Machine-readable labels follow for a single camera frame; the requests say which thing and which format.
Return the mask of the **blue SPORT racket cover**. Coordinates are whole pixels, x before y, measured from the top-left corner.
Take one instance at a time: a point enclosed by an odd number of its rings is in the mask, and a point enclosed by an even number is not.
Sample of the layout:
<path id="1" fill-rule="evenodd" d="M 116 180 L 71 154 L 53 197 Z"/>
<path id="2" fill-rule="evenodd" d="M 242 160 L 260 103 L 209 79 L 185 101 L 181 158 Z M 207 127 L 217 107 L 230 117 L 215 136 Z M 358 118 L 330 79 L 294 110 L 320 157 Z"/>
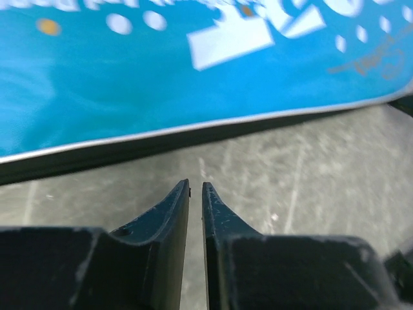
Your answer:
<path id="1" fill-rule="evenodd" d="M 411 93 L 411 1 L 1 2 L 2 184 Z"/>

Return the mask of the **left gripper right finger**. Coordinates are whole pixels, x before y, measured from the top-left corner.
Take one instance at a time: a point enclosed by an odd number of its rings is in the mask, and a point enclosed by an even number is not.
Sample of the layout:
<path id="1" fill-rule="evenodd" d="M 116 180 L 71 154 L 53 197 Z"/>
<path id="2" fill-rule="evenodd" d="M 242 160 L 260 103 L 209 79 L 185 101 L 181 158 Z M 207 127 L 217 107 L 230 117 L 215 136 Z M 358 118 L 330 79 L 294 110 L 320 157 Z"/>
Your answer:
<path id="1" fill-rule="evenodd" d="M 386 309 L 387 274 L 346 235 L 265 235 L 202 188 L 209 309 Z"/>

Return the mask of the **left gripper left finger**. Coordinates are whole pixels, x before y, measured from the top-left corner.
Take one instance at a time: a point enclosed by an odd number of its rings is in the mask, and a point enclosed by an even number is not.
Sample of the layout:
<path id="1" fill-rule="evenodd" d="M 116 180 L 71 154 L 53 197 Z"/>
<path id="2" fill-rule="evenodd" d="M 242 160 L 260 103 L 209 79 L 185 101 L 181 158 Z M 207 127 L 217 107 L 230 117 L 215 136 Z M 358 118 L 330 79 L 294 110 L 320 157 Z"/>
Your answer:
<path id="1" fill-rule="evenodd" d="M 126 225 L 3 227 L 2 309 L 179 309 L 190 187 Z"/>

